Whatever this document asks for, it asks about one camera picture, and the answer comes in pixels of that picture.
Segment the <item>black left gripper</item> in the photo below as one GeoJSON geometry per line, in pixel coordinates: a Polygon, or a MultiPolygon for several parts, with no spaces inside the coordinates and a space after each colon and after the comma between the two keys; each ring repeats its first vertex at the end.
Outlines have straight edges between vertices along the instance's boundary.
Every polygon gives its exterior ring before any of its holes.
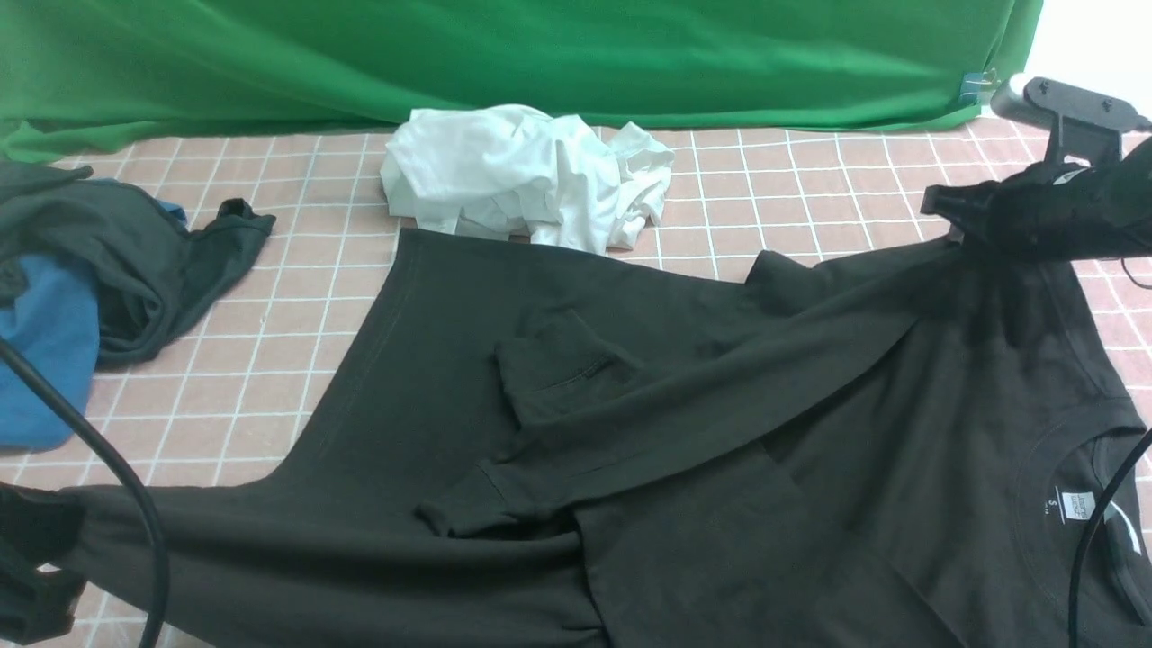
{"type": "Polygon", "coordinates": [[[1,488],[1,636],[36,645],[68,635],[86,579],[44,571],[75,548],[84,512],[74,498],[20,485],[1,488]]]}

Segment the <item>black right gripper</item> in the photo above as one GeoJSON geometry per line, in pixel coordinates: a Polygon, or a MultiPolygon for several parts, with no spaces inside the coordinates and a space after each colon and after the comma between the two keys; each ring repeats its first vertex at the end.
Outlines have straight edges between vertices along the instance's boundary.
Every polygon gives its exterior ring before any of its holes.
{"type": "Polygon", "coordinates": [[[1055,263],[1151,255],[1151,143],[1116,164],[1038,161],[1003,181],[931,184],[920,213],[972,255],[1055,263]]]}

